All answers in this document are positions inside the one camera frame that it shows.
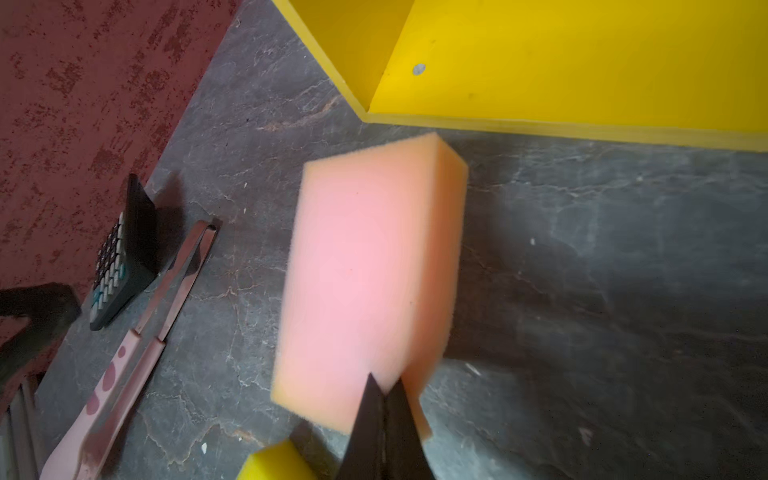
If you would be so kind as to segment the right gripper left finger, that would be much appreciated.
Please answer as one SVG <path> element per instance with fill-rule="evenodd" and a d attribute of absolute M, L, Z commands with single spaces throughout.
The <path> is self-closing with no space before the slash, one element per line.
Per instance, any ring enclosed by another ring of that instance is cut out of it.
<path fill-rule="evenodd" d="M 369 374 L 336 480 L 385 478 L 385 397 Z"/>

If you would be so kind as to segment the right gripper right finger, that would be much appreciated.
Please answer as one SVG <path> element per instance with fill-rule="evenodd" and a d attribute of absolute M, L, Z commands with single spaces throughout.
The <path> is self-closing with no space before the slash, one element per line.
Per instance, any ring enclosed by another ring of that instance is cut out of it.
<path fill-rule="evenodd" d="M 435 480 L 402 380 L 383 397 L 383 479 Z"/>

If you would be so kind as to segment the pink sponge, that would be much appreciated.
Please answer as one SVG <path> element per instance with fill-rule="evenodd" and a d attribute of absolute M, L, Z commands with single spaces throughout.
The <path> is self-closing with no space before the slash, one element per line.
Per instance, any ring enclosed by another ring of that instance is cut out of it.
<path fill-rule="evenodd" d="M 287 265 L 271 398 L 350 433 L 366 381 L 419 398 L 448 344 L 466 162 L 425 134 L 306 163 Z"/>

